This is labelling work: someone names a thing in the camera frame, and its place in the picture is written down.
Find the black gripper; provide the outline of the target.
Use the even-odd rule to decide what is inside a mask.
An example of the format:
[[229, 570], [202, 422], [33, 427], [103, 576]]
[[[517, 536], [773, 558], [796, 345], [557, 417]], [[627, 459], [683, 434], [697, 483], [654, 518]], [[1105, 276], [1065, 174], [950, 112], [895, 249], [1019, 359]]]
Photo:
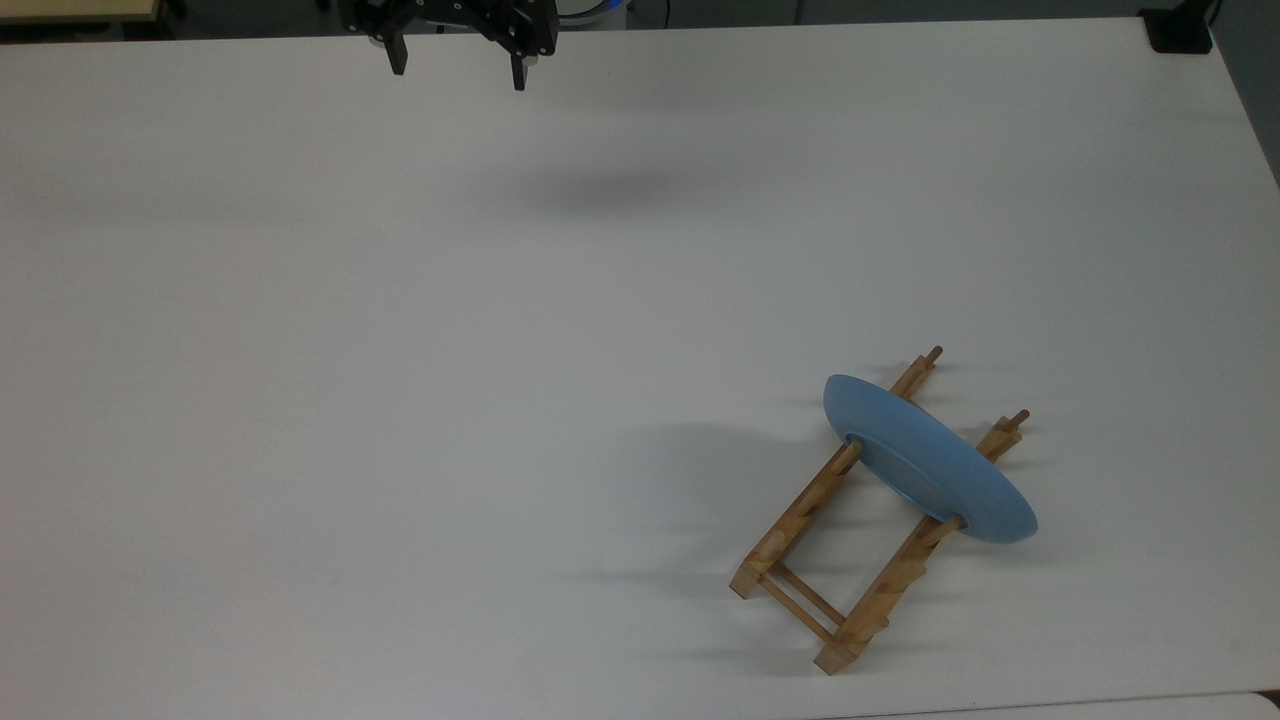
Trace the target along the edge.
[[513, 87], [529, 82], [530, 56], [549, 56], [557, 49], [557, 8], [553, 1], [342, 1], [340, 24], [369, 36], [387, 50], [396, 76], [406, 73], [404, 29], [415, 20], [461, 26], [499, 44], [511, 54]]

